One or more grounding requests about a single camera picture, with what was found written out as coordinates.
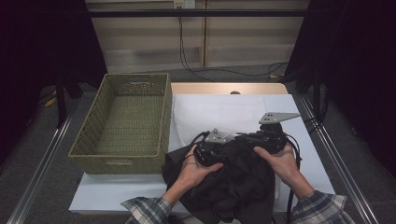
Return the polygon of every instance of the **person's left hand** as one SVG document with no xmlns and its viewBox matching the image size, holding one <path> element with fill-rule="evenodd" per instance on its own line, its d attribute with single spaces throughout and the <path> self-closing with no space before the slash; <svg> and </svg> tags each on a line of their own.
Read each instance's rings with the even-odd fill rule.
<svg viewBox="0 0 396 224">
<path fill-rule="evenodd" d="M 212 172 L 216 172 L 223 166 L 220 162 L 208 167 L 201 165 L 193 155 L 195 148 L 196 145 L 194 145 L 190 152 L 187 153 L 180 175 L 177 178 L 177 182 L 182 183 L 182 185 L 187 189 L 191 189 L 199 185 L 204 180 L 205 176 Z"/>
</svg>

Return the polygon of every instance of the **shirt cuff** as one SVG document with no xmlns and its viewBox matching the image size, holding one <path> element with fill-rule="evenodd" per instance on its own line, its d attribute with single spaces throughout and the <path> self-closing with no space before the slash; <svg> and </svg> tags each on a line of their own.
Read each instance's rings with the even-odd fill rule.
<svg viewBox="0 0 396 224">
<path fill-rule="evenodd" d="M 137 197 L 121 205 L 132 213 L 127 223 L 166 223 L 172 210 L 163 198 Z"/>
<path fill-rule="evenodd" d="M 293 208 L 292 223 L 321 223 L 323 221 L 349 218 L 344 213 L 346 196 L 314 191 L 297 202 Z"/>
</svg>

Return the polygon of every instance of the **white table surface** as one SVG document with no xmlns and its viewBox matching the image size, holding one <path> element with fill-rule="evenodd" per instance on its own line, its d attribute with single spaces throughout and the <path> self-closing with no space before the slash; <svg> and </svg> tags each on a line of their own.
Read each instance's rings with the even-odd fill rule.
<svg viewBox="0 0 396 224">
<path fill-rule="evenodd" d="M 298 113 L 298 109 L 289 94 L 174 94 L 169 150 L 184 147 L 198 133 L 214 128 L 230 133 L 256 132 L 265 112 Z M 334 193 L 302 119 L 283 121 L 282 127 L 300 145 L 301 172 L 306 179 L 315 189 Z M 84 174 L 69 210 L 83 215 L 129 213 L 120 203 L 139 196 L 160 197 L 165 189 L 162 175 Z M 286 212 L 290 188 L 280 183 L 278 189 L 274 212 Z M 188 214 L 181 203 L 173 212 Z"/>
</svg>

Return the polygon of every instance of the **wicker basket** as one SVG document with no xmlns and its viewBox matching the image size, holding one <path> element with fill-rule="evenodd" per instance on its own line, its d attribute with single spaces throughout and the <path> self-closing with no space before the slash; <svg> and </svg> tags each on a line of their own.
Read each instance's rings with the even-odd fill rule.
<svg viewBox="0 0 396 224">
<path fill-rule="evenodd" d="M 171 107 L 168 74 L 107 74 L 69 158 L 92 175 L 159 174 Z"/>
</svg>

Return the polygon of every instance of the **hand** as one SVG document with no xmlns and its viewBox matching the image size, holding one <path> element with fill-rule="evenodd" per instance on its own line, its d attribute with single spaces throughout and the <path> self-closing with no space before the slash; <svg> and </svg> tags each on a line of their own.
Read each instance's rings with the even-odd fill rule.
<svg viewBox="0 0 396 224">
<path fill-rule="evenodd" d="M 298 199 L 315 190 L 299 171 L 291 144 L 287 143 L 283 150 L 275 155 L 271 155 L 262 147 L 254 147 L 254 151 L 268 161 L 275 173 L 293 190 Z"/>
<path fill-rule="evenodd" d="M 185 192 L 199 185 L 208 174 L 216 172 L 223 166 L 222 163 L 216 163 L 209 167 L 199 164 L 193 155 L 195 147 L 196 146 L 193 146 L 186 155 L 180 175 L 175 181 L 175 184 L 163 195 L 163 198 L 168 201 L 171 206 L 174 206 Z"/>
</svg>

